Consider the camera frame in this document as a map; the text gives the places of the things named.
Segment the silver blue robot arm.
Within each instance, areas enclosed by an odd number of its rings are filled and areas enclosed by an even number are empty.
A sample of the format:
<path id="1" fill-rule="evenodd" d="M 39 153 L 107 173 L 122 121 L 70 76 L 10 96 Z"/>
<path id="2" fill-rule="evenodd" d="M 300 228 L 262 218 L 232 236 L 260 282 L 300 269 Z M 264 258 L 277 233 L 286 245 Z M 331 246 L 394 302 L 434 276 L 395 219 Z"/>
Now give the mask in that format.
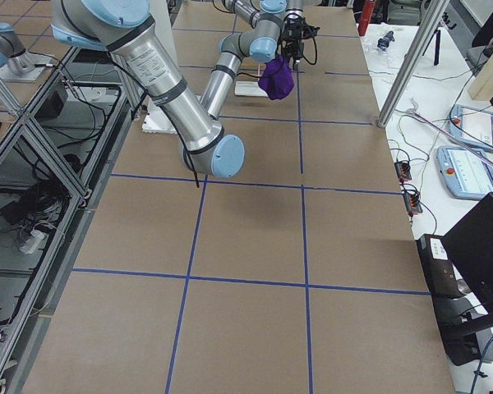
<path id="1" fill-rule="evenodd" d="M 239 59 L 247 57 L 259 63 L 273 61 L 278 54 L 297 69 L 305 58 L 307 39 L 314 40 L 317 28 L 306 22 L 302 1 L 224 1 L 223 6 L 243 19 L 248 31 L 234 33 L 223 39 L 221 50 Z"/>
<path id="2" fill-rule="evenodd" d="M 181 157 L 195 173 L 218 178 L 235 176 L 242 168 L 245 147 L 228 135 L 219 114 L 242 61 L 259 63 L 276 58 L 283 32 L 285 1 L 262 1 L 260 8 L 242 1 L 225 1 L 226 10 L 251 22 L 251 30 L 231 34 L 200 98 L 190 90 L 176 62 L 155 33 L 147 1 L 53 1 L 56 40 L 121 57 L 155 106 L 173 124 L 181 141 Z"/>

